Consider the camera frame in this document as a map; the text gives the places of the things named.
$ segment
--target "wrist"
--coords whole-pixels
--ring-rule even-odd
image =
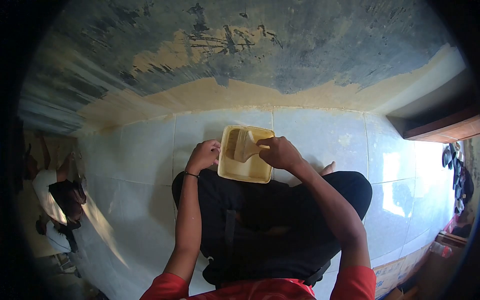
[[[289,170],[293,176],[297,177],[301,180],[301,178],[305,177],[305,175],[310,171],[312,166],[305,160],[301,159],[301,161],[297,162],[292,166],[292,169]]]
[[[188,166],[185,168],[185,172],[190,173],[192,175],[198,176],[200,174],[200,169]]]

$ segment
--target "floor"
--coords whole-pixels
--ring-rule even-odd
[[[88,184],[82,227],[74,231],[82,275],[111,300],[138,299],[159,275],[174,246],[174,176],[192,149],[221,139],[227,125],[271,128],[286,136],[318,169],[336,161],[373,186],[364,219],[372,267],[421,248],[453,215],[453,173],[442,168],[443,144],[403,140],[382,116],[347,110],[279,108],[214,110],[160,118],[79,139]],[[298,183],[283,170],[273,179]],[[340,254],[314,287],[328,299]],[[212,290],[194,271],[190,294]]]

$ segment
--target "black bracelet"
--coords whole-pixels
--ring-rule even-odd
[[[184,171],[183,173],[187,174],[187,175],[192,175],[192,176],[195,176],[197,179],[200,177],[200,175],[193,175],[193,174],[190,174],[189,172],[187,171]]]

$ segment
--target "plastic tray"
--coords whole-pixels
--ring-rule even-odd
[[[245,163],[233,159],[237,141],[235,130],[240,129],[252,131],[255,141],[275,136],[273,130],[260,127],[238,125],[225,127],[222,136],[222,151],[218,158],[218,175],[223,178],[245,182],[268,183],[272,176],[272,167],[264,162],[258,154],[250,157]]]

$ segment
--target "red shirt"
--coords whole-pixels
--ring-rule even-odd
[[[340,272],[336,277],[331,300],[340,299],[375,299],[376,276],[372,269],[365,266],[351,266]],[[315,299],[311,287],[298,279],[263,279],[236,281],[227,286],[188,297],[188,284],[177,275],[163,273],[153,280],[152,286],[143,294],[140,300],[286,300]]]

